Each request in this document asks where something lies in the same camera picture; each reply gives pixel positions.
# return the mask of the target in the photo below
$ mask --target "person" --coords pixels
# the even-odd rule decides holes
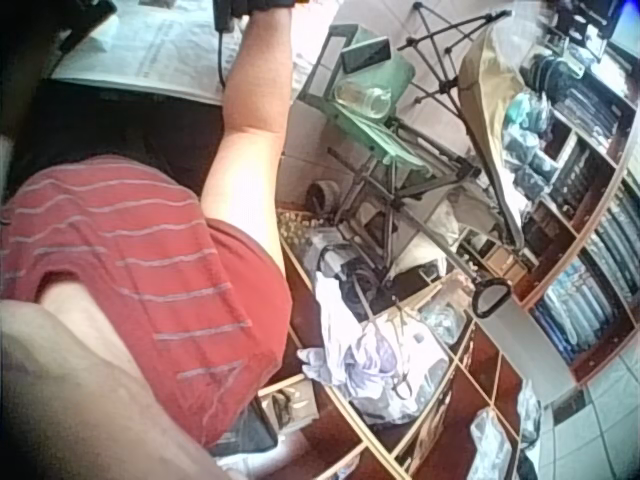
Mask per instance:
[[[290,8],[251,15],[200,199],[106,155],[2,210],[3,435],[38,477],[224,478],[205,448],[279,367],[291,313],[274,204],[290,35]]]

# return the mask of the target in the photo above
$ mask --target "bookshelf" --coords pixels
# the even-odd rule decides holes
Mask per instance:
[[[616,116],[615,133],[608,140],[596,138],[587,132],[584,122],[574,121],[562,109],[554,108],[552,139],[543,149],[556,162],[559,171],[549,194],[534,205],[524,223],[526,250],[533,260],[521,258],[526,264],[526,273],[513,282],[513,291],[517,303],[532,314],[561,355],[564,352],[558,346],[561,342],[555,338],[557,335],[540,321],[544,312],[541,313],[539,307],[546,302],[546,294],[550,288],[559,285],[570,288],[562,282],[572,278],[571,272],[577,268],[576,265],[584,270],[583,277],[588,277],[585,285],[591,285],[584,288],[597,288],[602,293],[605,305],[601,305],[603,302],[599,298],[587,298],[587,305],[576,311],[576,315],[587,317],[587,309],[602,310],[607,316],[606,325],[596,331],[596,341],[571,345],[575,352],[570,358],[563,355],[575,380],[584,384],[624,348],[640,324],[640,278],[636,279],[633,273],[633,269],[640,271],[637,263],[640,236],[635,235],[634,238],[633,233],[628,234],[621,227],[620,217],[613,213],[620,208],[618,201],[622,194],[631,199],[632,206],[628,208],[640,212],[640,188],[628,168],[633,162],[640,164],[640,118],[637,115],[640,82],[637,73],[635,77],[627,74],[625,85],[628,94],[623,95],[589,69],[581,81]],[[626,259],[627,265],[620,267],[612,267],[614,262],[605,262],[601,255],[594,255],[591,246],[594,237],[606,236],[605,231],[612,223],[616,232],[624,233],[620,236],[625,237],[622,240],[613,235],[608,238],[615,245],[611,249],[617,257],[617,264],[625,263],[622,260]],[[486,269],[486,256],[470,260],[479,267],[484,265]],[[623,270],[624,275],[616,272],[616,268]],[[493,275],[499,274],[496,268],[489,270]],[[635,285],[630,287],[632,291],[628,292],[627,287],[621,284],[621,278]]]

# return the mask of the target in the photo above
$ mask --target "cell phone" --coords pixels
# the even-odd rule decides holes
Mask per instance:
[[[380,37],[344,48],[340,53],[345,73],[355,73],[363,68],[391,59],[389,38]]]

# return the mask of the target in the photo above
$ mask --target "black device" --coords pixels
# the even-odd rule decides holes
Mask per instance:
[[[245,15],[271,8],[291,8],[296,3],[307,3],[307,0],[213,0],[213,26],[218,32],[218,79],[225,88],[222,74],[222,38],[223,34],[233,31],[232,18],[242,18]]]
[[[391,44],[387,37],[374,38],[343,49],[340,58],[345,73],[355,73],[391,60]]]

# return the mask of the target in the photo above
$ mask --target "floor tile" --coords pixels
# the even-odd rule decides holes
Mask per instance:
[[[640,404],[640,386],[631,374],[627,374],[593,403],[602,430],[606,431]]]
[[[613,480],[602,437],[556,462],[558,480]]]
[[[620,479],[634,478],[640,471],[640,410],[635,409],[604,433],[604,441]]]
[[[540,467],[538,480],[553,480],[553,463]]]
[[[556,459],[560,459],[584,446],[600,435],[593,405],[588,405],[578,413],[555,427]]]
[[[553,430],[543,433],[540,436],[540,465],[553,463],[555,460],[555,441]]]
[[[588,383],[591,398],[600,398],[627,375],[629,375],[629,370],[627,370],[622,360],[614,358],[609,365]]]
[[[640,380],[640,334],[631,339],[629,345],[620,354],[620,359],[627,364],[629,369]]]

